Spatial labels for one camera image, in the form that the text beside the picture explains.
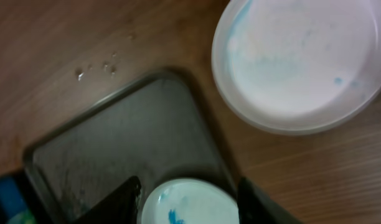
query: water droplet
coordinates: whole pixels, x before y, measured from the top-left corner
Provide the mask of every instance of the water droplet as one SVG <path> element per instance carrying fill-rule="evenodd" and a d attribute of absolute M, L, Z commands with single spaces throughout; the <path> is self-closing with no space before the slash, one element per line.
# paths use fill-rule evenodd
<path fill-rule="evenodd" d="M 80 80 L 83 78 L 83 76 L 84 76 L 84 72 L 83 72 L 83 70 L 82 70 L 81 68 L 76 69 L 75 74 L 76 74 L 76 77 L 77 77 L 77 79 L 78 79 L 79 81 L 80 81 Z"/>
<path fill-rule="evenodd" d="M 135 38 L 136 38 L 135 33 L 130 33 L 130 34 L 127 36 L 127 39 L 128 39 L 128 40 L 134 40 Z"/>
<path fill-rule="evenodd" d="M 102 67 L 103 67 L 104 71 L 107 71 L 108 67 L 109 67 L 109 62 L 103 62 Z"/>
<path fill-rule="evenodd" d="M 342 84 L 342 78 L 335 78 L 334 79 L 334 84 L 336 84 L 336 85 L 341 85 Z"/>
<path fill-rule="evenodd" d="M 112 66 L 112 67 L 110 68 L 110 75 L 113 77 L 113 76 L 116 75 L 116 72 L 117 72 L 117 68 L 116 68 L 116 66 Z"/>

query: wooden table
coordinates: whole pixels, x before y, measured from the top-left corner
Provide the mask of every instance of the wooden table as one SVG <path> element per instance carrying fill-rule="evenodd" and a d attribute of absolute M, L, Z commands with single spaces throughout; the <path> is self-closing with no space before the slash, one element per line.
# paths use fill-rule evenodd
<path fill-rule="evenodd" d="M 94 102 L 148 70 L 175 66 L 197 80 L 240 171 L 280 205 L 306 223 L 381 223 L 381 94 L 321 134 L 247 125 L 221 99 L 210 66 L 226 4 L 0 0 L 0 175 L 21 168 L 28 144 Z"/>

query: black object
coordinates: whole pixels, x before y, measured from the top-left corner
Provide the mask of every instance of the black object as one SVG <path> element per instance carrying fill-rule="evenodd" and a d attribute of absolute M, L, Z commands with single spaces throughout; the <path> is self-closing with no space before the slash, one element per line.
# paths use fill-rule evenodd
<path fill-rule="evenodd" d="M 74 224 L 136 224 L 136 202 L 140 194 L 141 182 L 137 177 L 130 177 Z"/>
<path fill-rule="evenodd" d="M 246 178 L 238 185 L 240 224 L 301 224 Z"/>
<path fill-rule="evenodd" d="M 27 206 L 37 220 L 37 223 L 52 223 L 52 220 L 48 216 L 44 206 L 41 204 L 41 201 L 31 186 L 29 179 L 27 179 L 24 170 L 14 173 L 12 177 L 14 178 L 17 188 L 21 192 L 23 199 L 26 201 Z"/>

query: small white dish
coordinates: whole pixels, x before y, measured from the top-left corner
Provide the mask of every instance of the small white dish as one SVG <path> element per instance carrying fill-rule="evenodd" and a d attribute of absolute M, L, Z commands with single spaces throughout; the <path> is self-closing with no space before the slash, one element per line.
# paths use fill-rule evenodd
<path fill-rule="evenodd" d="M 218 187 L 195 179 L 176 179 L 152 191 L 142 224 L 239 224 L 236 201 Z"/>

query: blue object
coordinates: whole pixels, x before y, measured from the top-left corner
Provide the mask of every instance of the blue object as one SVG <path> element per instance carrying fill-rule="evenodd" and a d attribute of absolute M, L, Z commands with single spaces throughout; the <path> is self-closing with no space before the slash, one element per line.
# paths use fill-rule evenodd
<path fill-rule="evenodd" d="M 27 205 L 12 177 L 0 179 L 0 205 L 8 219 L 27 210 Z"/>
<path fill-rule="evenodd" d="M 170 210 L 170 212 L 168 212 L 168 220 L 170 221 L 170 224 L 185 224 L 184 220 L 177 220 L 177 213 L 175 210 Z"/>

